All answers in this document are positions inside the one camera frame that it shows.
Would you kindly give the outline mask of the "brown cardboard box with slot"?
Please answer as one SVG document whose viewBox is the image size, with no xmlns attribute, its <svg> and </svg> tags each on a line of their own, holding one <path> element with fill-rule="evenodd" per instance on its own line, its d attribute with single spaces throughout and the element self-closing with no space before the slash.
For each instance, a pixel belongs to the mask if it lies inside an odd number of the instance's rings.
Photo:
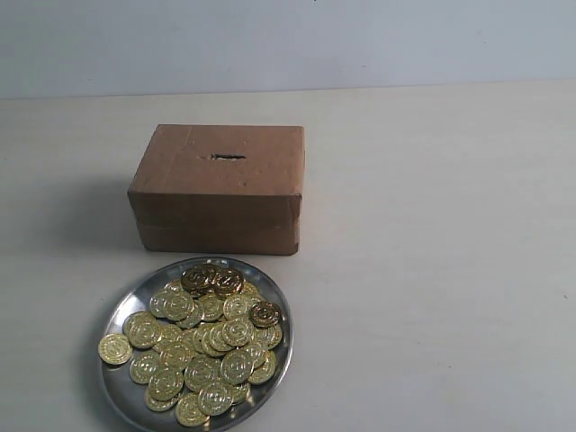
<svg viewBox="0 0 576 432">
<path fill-rule="evenodd" d="M 159 124 L 128 189 L 150 251 L 290 256 L 300 245 L 302 126 Z"/>
</svg>

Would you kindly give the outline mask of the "dark gold coin right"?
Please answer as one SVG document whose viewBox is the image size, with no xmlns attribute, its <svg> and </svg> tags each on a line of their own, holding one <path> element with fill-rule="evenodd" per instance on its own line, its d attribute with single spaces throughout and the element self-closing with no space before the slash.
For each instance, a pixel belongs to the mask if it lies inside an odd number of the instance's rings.
<svg viewBox="0 0 576 432">
<path fill-rule="evenodd" d="M 249 318 L 255 327 L 266 329 L 277 324 L 282 317 L 280 307 L 270 301 L 258 301 L 249 311 Z"/>
</svg>

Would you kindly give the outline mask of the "round steel plate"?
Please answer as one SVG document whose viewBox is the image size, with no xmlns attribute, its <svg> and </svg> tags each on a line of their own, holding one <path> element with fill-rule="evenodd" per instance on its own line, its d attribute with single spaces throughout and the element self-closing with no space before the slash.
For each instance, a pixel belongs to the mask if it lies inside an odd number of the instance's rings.
<svg viewBox="0 0 576 432">
<path fill-rule="evenodd" d="M 227 413 L 212 419 L 197 431 L 237 431 L 245 426 L 248 419 L 260 413 L 269 404 L 269 399 L 283 385 L 293 356 L 293 317 L 289 302 L 281 286 L 275 279 L 255 265 L 227 256 L 194 256 L 176 261 L 150 271 L 135 279 L 124 290 L 123 296 L 114 301 L 107 314 L 99 321 L 91 336 L 91 343 L 97 342 L 106 334 L 122 330 L 123 322 L 134 312 L 143 311 L 149 306 L 150 298 L 171 280 L 192 266 L 213 264 L 222 268 L 239 270 L 244 277 L 255 284 L 258 290 L 271 302 L 276 302 L 283 310 L 283 339 L 276 348 L 278 369 L 268 382 L 258 385 L 250 392 L 247 400 L 233 407 Z M 94 381 L 99 384 L 99 394 L 107 401 L 109 411 L 129 431 L 185 431 L 178 424 L 172 410 L 154 412 L 145 404 L 145 386 L 135 383 L 129 374 L 130 365 L 108 365 L 97 354 L 92 354 L 97 365 L 92 368 Z"/>
</svg>

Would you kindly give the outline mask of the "gold coin plate bottom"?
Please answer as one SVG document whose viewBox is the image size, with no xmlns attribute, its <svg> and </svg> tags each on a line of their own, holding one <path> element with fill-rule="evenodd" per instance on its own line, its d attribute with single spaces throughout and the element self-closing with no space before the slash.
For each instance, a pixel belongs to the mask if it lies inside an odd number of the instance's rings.
<svg viewBox="0 0 576 432">
<path fill-rule="evenodd" d="M 207 416 L 219 416 L 232 405 L 232 389 L 225 382 L 210 382 L 198 394 L 199 410 Z"/>
</svg>

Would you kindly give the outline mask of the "gold coin plate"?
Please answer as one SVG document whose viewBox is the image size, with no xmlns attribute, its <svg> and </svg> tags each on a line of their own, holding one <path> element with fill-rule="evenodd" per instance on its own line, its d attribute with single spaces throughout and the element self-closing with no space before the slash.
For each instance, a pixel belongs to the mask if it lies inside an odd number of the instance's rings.
<svg viewBox="0 0 576 432">
<path fill-rule="evenodd" d="M 210 417 L 204 414 L 198 404 L 198 395 L 188 392 L 182 396 L 175 406 L 176 421 L 183 427 L 198 427 L 204 425 L 210 420 Z"/>
<path fill-rule="evenodd" d="M 232 389 L 225 382 L 210 382 L 198 394 L 199 410 L 207 416 L 219 416 L 232 405 Z"/>
</svg>

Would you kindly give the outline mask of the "gold coin on plate rim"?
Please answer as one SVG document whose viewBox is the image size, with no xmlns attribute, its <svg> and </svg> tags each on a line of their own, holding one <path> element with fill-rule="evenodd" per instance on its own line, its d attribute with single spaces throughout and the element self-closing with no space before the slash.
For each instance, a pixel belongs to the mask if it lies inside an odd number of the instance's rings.
<svg viewBox="0 0 576 432">
<path fill-rule="evenodd" d="M 132 356 L 127 336 L 118 333 L 105 335 L 98 343 L 98 355 L 108 365 L 123 365 Z"/>
</svg>

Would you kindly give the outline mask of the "gold coin plate front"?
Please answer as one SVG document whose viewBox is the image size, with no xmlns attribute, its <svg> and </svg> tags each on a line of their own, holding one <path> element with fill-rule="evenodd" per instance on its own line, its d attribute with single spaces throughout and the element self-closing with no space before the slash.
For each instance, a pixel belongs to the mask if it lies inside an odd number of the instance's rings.
<svg viewBox="0 0 576 432">
<path fill-rule="evenodd" d="M 210 417 L 204 414 L 198 404 L 198 395 L 188 392 L 182 396 L 175 406 L 176 421 L 183 427 L 198 427 L 204 425 L 210 420 Z"/>
</svg>

